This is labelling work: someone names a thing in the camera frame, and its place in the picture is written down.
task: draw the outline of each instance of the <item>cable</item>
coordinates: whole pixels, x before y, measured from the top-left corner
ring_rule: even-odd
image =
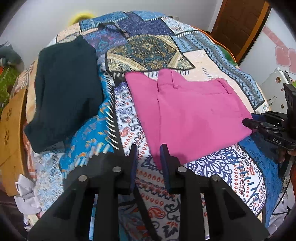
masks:
[[[273,213],[272,215],[280,215],[280,214],[285,214],[285,213],[288,213],[288,212],[283,212],[283,213]]]
[[[285,196],[285,194],[286,194],[286,192],[287,192],[287,190],[288,190],[288,186],[289,186],[289,184],[290,184],[291,176],[292,176],[292,175],[293,175],[293,173],[291,173],[291,175],[290,175],[290,179],[289,179],[289,181],[288,181],[287,187],[286,187],[286,189],[285,189],[285,191],[284,191],[284,193],[283,193],[281,199],[279,200],[278,204],[276,205],[276,207],[275,207],[274,210],[272,211],[272,214],[273,214],[273,215],[275,215],[273,212],[274,212],[275,209],[278,207],[278,205],[281,203],[281,201],[283,200],[283,198],[284,198],[284,196]]]

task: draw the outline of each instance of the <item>dark clothing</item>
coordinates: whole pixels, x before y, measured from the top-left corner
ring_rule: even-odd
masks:
[[[36,153],[65,140],[103,101],[96,50],[78,37],[43,49],[35,78],[36,113],[25,133]]]

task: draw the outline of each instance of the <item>patterned bedspread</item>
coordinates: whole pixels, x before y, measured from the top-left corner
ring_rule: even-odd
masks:
[[[220,46],[203,32],[158,12],[114,12],[84,20],[60,32],[50,45],[69,42],[80,35],[96,49],[105,100],[98,115],[65,140],[65,149],[54,148],[36,155],[26,143],[31,163],[38,156],[35,161],[43,164],[42,172],[36,173],[42,210],[46,211],[60,195],[62,180],[66,182],[73,169],[87,165],[93,155],[101,152],[128,155],[131,145],[136,144],[139,148],[136,184],[154,228],[162,240],[177,240],[181,200],[178,195],[168,194],[164,188],[162,171],[157,169],[150,155],[125,73],[142,71],[157,81],[158,70],[171,68],[188,81],[224,78],[248,110],[256,113],[268,109],[264,96],[252,77],[230,63]],[[30,99],[28,105],[34,106],[33,100]],[[27,116],[32,116],[34,108],[27,110]],[[268,225],[281,181],[272,157],[266,155],[264,148],[257,148],[255,142],[259,138],[258,134],[251,135],[240,143],[185,166],[197,175],[221,176]],[[57,160],[60,169],[51,164]],[[52,186],[56,195],[47,192]],[[133,197],[120,198],[121,201],[130,199]],[[206,221],[206,203],[203,204]],[[131,240],[147,239],[147,230],[136,204],[121,208],[119,223],[121,238],[127,234]]]

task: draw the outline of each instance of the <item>metal screw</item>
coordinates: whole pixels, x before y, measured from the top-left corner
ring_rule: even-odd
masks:
[[[113,167],[112,168],[113,172],[120,172],[121,171],[121,167]]]
[[[212,179],[215,181],[215,182],[218,182],[218,181],[220,181],[221,180],[221,177],[219,176],[219,175],[213,175],[212,176]]]
[[[183,166],[180,166],[180,167],[178,167],[178,171],[179,172],[186,172],[187,171],[187,168],[186,167],[183,167]]]
[[[86,175],[81,175],[81,176],[78,177],[78,180],[81,181],[81,182],[84,182],[86,179],[87,179]]]

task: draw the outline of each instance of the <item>black mount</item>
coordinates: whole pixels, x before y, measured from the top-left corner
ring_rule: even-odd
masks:
[[[261,241],[269,232],[218,175],[203,177],[180,165],[167,145],[160,147],[165,187],[181,195],[179,241],[204,241],[201,193],[205,196],[210,241]]]
[[[296,88],[284,83],[284,90],[287,114],[266,111],[260,115],[252,114],[253,119],[245,118],[242,123],[250,129],[258,130],[266,141],[281,149],[293,151],[296,148]],[[279,177],[288,175],[294,163],[295,158],[287,153],[285,161],[280,164]]]
[[[111,152],[93,156],[88,165],[81,168],[84,173],[80,172],[80,176],[32,227],[28,240],[89,240],[95,194],[98,194],[98,202],[94,240],[119,240],[118,195],[129,195],[133,191],[137,163],[136,145],[131,146],[128,157]]]

